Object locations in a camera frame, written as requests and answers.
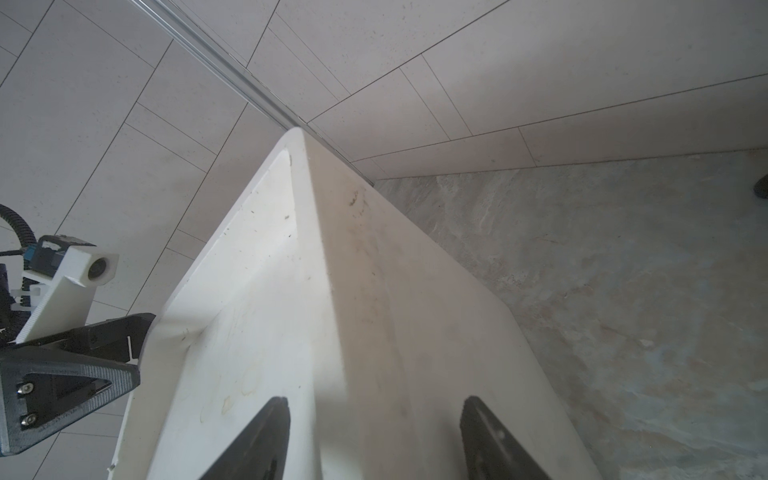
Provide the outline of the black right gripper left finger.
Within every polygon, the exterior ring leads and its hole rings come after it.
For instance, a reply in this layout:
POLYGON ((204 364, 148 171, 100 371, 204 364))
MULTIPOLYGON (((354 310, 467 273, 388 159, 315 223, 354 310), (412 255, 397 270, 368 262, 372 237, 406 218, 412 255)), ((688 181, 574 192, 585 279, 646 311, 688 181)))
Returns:
POLYGON ((201 479, 282 479, 290 423, 288 399, 270 398, 201 479))

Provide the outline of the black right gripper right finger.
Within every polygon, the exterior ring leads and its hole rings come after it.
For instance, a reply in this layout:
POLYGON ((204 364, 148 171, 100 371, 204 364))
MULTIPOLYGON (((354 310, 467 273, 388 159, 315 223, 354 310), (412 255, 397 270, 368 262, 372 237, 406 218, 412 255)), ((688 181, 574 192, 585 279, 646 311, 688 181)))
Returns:
POLYGON ((469 479, 551 479, 478 396, 464 401, 459 426, 469 479))

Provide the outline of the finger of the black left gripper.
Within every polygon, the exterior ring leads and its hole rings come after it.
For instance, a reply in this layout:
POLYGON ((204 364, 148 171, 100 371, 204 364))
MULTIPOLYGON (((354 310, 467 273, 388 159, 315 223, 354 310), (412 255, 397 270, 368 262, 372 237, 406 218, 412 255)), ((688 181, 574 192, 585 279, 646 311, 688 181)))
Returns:
POLYGON ((1 455, 18 455, 140 384, 136 365, 42 347, 1 353, 1 455))
POLYGON ((23 346, 59 349, 88 357, 129 363, 138 360, 156 318, 137 313, 108 319, 23 343, 23 346))

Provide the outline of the white three-drawer cabinet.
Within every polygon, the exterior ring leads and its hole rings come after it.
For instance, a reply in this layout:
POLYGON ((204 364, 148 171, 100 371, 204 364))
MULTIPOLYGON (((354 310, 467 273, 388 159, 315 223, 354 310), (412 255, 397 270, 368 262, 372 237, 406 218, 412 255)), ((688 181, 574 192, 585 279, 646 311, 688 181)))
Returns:
POLYGON ((157 315, 108 475, 197 479, 287 401, 287 479, 464 479, 480 398, 552 479, 599 471, 508 306, 299 128, 157 315))

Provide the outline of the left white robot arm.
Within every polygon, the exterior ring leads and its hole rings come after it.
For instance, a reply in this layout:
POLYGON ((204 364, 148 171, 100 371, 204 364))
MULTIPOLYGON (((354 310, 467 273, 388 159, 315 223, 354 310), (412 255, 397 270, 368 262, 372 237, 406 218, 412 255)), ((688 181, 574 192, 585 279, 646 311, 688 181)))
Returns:
POLYGON ((89 322, 118 255, 72 236, 36 236, 7 206, 1 218, 19 243, 1 254, 1 454, 10 457, 136 389, 155 317, 89 322))

